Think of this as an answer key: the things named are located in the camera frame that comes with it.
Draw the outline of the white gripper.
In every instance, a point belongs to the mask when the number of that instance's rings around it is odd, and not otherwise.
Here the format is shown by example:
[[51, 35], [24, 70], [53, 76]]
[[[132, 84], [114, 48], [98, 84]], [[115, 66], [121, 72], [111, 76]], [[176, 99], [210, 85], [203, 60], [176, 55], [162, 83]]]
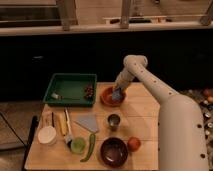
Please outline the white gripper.
[[115, 80], [115, 89], [120, 89], [124, 92], [130, 86], [134, 78], [135, 76], [124, 68]]

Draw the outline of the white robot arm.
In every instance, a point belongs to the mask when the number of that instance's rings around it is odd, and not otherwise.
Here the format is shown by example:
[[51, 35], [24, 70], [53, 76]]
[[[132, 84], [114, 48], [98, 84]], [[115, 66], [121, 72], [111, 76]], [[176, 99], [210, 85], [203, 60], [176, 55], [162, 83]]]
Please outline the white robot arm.
[[159, 171], [209, 171], [203, 116], [199, 105], [146, 69], [143, 55], [127, 55], [113, 89], [113, 100], [137, 78], [160, 105], [158, 115]]

